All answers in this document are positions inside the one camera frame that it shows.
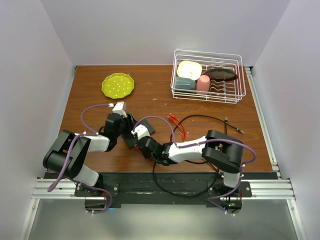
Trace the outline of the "pink cup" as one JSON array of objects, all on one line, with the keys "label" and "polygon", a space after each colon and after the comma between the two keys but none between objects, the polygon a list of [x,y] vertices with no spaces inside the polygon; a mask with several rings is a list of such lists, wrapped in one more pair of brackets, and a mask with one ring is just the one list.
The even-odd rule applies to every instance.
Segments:
[{"label": "pink cup", "polygon": [[197,94],[206,94],[210,89],[210,77],[207,75],[201,75],[196,83],[196,93]]}]

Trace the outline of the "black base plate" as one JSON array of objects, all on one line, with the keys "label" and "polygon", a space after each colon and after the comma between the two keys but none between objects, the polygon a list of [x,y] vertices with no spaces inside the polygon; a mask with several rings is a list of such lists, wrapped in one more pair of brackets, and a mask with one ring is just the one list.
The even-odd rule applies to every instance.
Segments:
[{"label": "black base plate", "polygon": [[[114,209],[124,205],[205,205],[233,213],[241,210],[244,198],[253,197],[254,180],[277,179],[274,172],[247,172],[232,192],[223,185],[223,175],[216,172],[104,172],[102,177],[103,190],[109,192]],[[85,198],[87,210],[101,210],[107,203],[99,199],[103,194],[92,195],[68,178],[62,179],[56,189],[62,190],[66,183],[75,188],[75,197]]]}]

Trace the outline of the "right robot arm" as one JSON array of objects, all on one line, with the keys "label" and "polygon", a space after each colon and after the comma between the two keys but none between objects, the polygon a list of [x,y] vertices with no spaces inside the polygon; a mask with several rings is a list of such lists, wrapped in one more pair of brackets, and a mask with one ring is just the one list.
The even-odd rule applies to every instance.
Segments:
[{"label": "right robot arm", "polygon": [[136,135],[136,146],[146,159],[163,166],[203,159],[223,171],[222,189],[227,196],[233,197],[241,190],[242,141],[216,130],[209,130],[196,140],[164,144],[158,143],[148,131]]}]

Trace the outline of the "dark brown plate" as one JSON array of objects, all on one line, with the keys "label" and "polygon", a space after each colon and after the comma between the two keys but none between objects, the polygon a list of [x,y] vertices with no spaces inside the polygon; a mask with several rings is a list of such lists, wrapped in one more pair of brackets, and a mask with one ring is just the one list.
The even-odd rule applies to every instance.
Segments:
[{"label": "dark brown plate", "polygon": [[206,70],[202,74],[209,76],[210,80],[214,80],[217,82],[230,82],[239,78],[239,76],[233,70],[225,68],[211,68]]}]

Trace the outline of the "black network switch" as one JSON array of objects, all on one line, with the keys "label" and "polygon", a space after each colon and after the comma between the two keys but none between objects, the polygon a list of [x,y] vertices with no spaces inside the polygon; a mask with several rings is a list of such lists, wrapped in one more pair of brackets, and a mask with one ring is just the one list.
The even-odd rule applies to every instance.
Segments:
[{"label": "black network switch", "polygon": [[131,115],[127,116],[127,127],[125,128],[124,133],[121,135],[121,138],[124,140],[129,149],[134,148],[142,137],[150,137],[155,133],[155,129],[146,119],[138,123],[137,126],[135,126],[136,123],[137,121],[132,118]]}]

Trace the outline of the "yellow-green plate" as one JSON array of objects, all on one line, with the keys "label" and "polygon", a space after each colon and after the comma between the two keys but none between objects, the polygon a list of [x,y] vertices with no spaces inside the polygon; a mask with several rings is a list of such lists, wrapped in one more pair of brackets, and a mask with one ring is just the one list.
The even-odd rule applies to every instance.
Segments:
[{"label": "yellow-green plate", "polygon": [[135,89],[135,81],[126,73],[113,73],[101,83],[102,93],[110,99],[123,99]]}]

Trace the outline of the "cream square bowl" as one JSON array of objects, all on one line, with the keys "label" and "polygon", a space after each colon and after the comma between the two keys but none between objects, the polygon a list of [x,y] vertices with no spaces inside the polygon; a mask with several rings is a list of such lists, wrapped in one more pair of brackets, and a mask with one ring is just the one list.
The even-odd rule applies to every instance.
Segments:
[{"label": "cream square bowl", "polygon": [[176,74],[181,78],[196,81],[202,74],[202,66],[194,61],[184,60],[178,65]]}]

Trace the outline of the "grey-green cup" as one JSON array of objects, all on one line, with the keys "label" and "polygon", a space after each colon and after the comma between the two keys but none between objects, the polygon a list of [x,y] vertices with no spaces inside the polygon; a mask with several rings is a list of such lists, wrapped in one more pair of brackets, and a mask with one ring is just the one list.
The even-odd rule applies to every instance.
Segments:
[{"label": "grey-green cup", "polygon": [[182,92],[194,92],[196,90],[196,82],[190,78],[176,76],[173,89]]}]

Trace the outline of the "aluminium frame rail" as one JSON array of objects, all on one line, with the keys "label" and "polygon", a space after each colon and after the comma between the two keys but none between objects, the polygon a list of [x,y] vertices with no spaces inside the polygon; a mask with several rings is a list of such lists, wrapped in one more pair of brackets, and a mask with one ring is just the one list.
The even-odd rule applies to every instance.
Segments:
[{"label": "aluminium frame rail", "polygon": [[112,172],[115,181],[107,187],[112,202],[104,215],[94,215],[105,206],[102,195],[91,195],[70,180],[62,180],[51,192],[54,173],[38,178],[31,195],[27,216],[20,234],[22,240],[142,239],[155,233],[159,224],[168,229],[172,239],[178,228],[167,222],[174,213],[188,213],[185,233],[179,239],[209,240],[304,240],[295,193],[289,179],[282,179],[259,98],[249,68],[244,69],[262,133],[270,156],[272,171],[248,172],[241,187],[245,212],[240,216],[219,213],[203,195],[179,199],[158,189],[150,172]]}]

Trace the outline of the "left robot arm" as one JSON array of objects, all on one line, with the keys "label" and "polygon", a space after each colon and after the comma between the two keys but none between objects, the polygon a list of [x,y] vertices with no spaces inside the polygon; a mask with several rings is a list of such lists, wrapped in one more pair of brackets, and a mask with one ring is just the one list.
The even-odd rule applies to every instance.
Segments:
[{"label": "left robot arm", "polygon": [[111,151],[120,136],[128,137],[127,144],[132,148],[135,137],[131,131],[136,123],[131,113],[110,113],[102,129],[96,133],[74,133],[68,130],[60,132],[42,162],[47,170],[58,174],[47,191],[52,192],[62,179],[67,178],[80,184],[80,187],[85,188],[92,196],[110,196],[104,190],[101,174],[85,165],[87,153]]}]

